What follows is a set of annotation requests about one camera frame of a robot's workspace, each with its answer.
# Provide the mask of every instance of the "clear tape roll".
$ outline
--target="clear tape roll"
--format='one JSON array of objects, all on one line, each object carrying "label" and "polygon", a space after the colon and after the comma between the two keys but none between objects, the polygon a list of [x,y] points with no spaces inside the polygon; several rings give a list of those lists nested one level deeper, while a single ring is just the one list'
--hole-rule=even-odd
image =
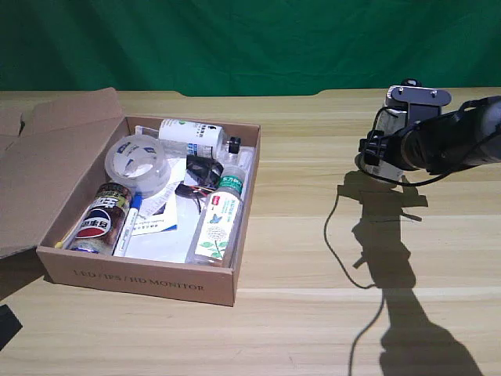
[{"label": "clear tape roll", "polygon": [[114,182],[143,197],[160,192],[171,174],[161,142],[145,135],[124,137],[115,143],[104,164]]}]

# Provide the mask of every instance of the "open cardboard box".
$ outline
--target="open cardboard box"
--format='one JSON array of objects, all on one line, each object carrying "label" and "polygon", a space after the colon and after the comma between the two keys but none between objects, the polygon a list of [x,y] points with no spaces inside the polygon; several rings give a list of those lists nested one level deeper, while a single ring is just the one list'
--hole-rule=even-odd
[{"label": "open cardboard box", "polygon": [[159,128],[162,118],[125,117],[114,89],[36,106],[25,129],[20,114],[0,116],[0,258],[37,247],[52,281],[106,291],[232,306],[258,168],[260,127],[205,121],[255,146],[235,255],[227,268],[56,249],[108,177],[104,158],[136,125]]}]

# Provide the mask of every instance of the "black bottle cap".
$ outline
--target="black bottle cap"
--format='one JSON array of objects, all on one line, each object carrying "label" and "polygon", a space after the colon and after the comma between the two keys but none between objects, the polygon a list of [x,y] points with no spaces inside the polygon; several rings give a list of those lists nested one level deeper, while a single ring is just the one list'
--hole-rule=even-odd
[{"label": "black bottle cap", "polygon": [[240,137],[230,137],[229,139],[229,146],[228,146],[228,152],[231,154],[238,154],[240,151],[240,144],[242,140]]}]

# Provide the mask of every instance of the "robotic arm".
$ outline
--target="robotic arm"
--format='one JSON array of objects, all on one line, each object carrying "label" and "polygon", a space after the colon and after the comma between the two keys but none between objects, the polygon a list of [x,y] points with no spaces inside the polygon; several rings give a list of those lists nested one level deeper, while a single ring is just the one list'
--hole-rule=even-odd
[{"label": "robotic arm", "polygon": [[403,171],[425,169],[432,183],[452,172],[501,162],[501,96],[463,103],[442,114],[451,95],[412,79],[388,89],[373,129],[360,140],[357,165],[373,178],[398,183]]}]

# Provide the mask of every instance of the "bottle cap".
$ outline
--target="bottle cap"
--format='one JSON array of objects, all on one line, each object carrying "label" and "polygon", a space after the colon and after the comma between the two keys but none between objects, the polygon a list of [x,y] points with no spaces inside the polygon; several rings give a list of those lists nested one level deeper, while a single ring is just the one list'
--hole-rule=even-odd
[{"label": "bottle cap", "polygon": [[131,208],[139,209],[141,208],[141,203],[142,203],[142,195],[135,194],[134,197],[132,198]]},{"label": "bottle cap", "polygon": [[241,143],[242,143],[242,140],[240,139],[240,137],[230,137],[228,152],[230,152],[231,154],[238,154],[240,151],[240,144]]}]

